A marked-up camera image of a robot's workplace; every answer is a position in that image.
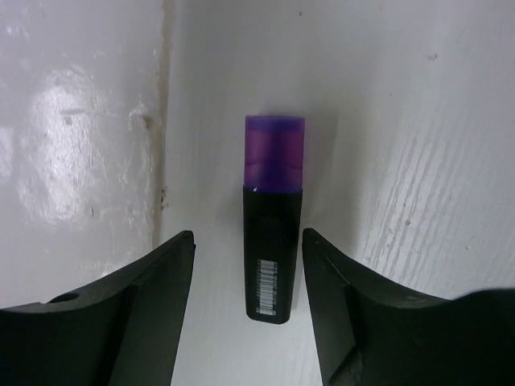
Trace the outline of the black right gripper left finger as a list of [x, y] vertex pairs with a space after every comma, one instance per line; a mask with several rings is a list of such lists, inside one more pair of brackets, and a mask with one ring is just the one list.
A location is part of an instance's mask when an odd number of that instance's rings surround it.
[[169, 385], [195, 256], [182, 231], [47, 303], [1, 311], [3, 385]]

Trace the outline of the purple capped black highlighter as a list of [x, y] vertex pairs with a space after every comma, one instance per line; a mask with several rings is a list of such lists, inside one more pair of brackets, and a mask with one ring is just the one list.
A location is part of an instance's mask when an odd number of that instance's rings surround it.
[[245, 310], [272, 324], [290, 319], [303, 201], [305, 120], [245, 118]]

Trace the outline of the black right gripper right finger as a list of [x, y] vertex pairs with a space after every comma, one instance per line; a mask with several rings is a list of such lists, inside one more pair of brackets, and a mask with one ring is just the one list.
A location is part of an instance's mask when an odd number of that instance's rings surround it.
[[514, 292], [447, 300], [407, 288], [346, 256], [316, 230], [302, 255], [326, 385], [511, 385]]

